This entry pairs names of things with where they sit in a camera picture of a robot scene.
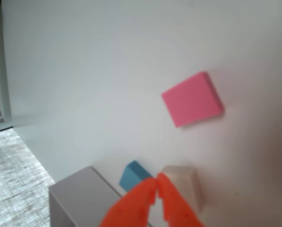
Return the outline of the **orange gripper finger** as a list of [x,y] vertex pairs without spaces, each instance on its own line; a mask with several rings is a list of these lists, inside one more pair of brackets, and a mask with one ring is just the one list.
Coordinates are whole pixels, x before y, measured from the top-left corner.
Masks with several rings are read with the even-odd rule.
[[106,213],[101,227],[146,227],[155,204],[157,181],[149,177],[131,189]]
[[158,196],[162,200],[163,218],[170,227],[203,227],[195,212],[181,196],[169,178],[157,175]]

